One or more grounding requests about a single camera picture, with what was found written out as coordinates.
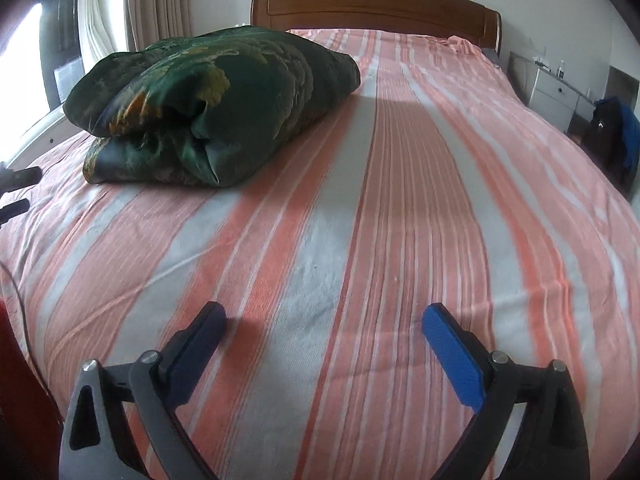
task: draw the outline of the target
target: pink striped bedspread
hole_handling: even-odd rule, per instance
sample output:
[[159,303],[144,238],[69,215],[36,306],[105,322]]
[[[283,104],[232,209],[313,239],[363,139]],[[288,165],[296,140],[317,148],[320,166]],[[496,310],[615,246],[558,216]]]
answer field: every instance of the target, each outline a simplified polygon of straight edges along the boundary
[[[351,54],[362,84],[244,185],[91,186],[82,133],[4,198],[32,203],[0,256],[62,412],[87,358],[134,360],[217,300],[228,335],[178,412],[217,474],[427,479],[472,415],[420,331],[441,301],[489,350],[567,362],[605,478],[640,422],[628,204],[465,40],[298,33]],[[5,276],[1,292],[24,342]]]

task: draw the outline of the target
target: white dresser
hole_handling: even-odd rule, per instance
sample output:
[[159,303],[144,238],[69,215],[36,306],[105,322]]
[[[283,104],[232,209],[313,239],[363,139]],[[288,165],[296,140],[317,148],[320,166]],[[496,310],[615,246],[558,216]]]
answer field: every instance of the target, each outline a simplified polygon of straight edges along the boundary
[[[524,70],[528,70],[530,75],[534,74],[534,78],[529,79],[529,84],[526,76],[524,79],[519,77],[522,70],[517,69],[517,63],[524,63]],[[524,104],[561,132],[566,133],[568,130],[579,99],[593,105],[585,94],[567,81],[557,78],[532,60],[514,52],[510,55],[508,75]]]

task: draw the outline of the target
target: metal screw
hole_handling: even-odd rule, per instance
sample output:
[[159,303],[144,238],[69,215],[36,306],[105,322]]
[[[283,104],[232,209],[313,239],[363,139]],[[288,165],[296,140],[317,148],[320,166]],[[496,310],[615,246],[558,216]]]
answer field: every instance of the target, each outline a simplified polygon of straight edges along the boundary
[[560,359],[554,359],[551,364],[556,372],[564,372],[566,370],[566,364]]
[[98,361],[96,361],[95,359],[89,359],[87,362],[85,362],[82,365],[82,370],[84,370],[85,372],[90,372],[95,367],[97,367],[97,365],[98,365]]
[[145,364],[149,365],[151,363],[155,363],[158,361],[160,354],[155,350],[148,350],[140,356],[140,360]]
[[509,356],[500,350],[496,350],[491,353],[491,359],[494,363],[498,363],[499,365],[504,365],[509,362]]

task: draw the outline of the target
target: red object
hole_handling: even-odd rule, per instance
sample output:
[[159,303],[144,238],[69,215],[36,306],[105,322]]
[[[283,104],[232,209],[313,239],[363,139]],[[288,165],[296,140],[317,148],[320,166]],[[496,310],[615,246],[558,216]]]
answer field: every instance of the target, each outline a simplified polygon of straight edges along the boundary
[[0,356],[0,413],[12,441],[43,480],[57,479],[59,413],[27,365],[2,300]]

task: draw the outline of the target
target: bottle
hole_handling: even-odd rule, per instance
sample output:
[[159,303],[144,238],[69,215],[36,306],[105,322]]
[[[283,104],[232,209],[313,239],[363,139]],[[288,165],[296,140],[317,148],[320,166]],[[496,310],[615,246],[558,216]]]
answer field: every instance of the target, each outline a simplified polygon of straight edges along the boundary
[[560,60],[560,66],[556,70],[556,77],[558,79],[564,79],[564,59]]

